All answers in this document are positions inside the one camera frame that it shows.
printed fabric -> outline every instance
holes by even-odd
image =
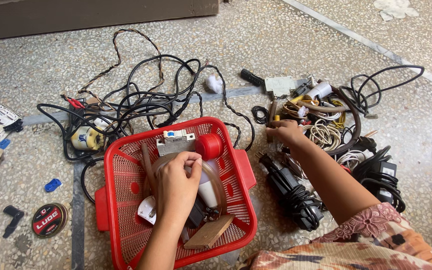
[[[432,248],[391,204],[373,205],[311,243],[259,251],[239,270],[432,270]]]

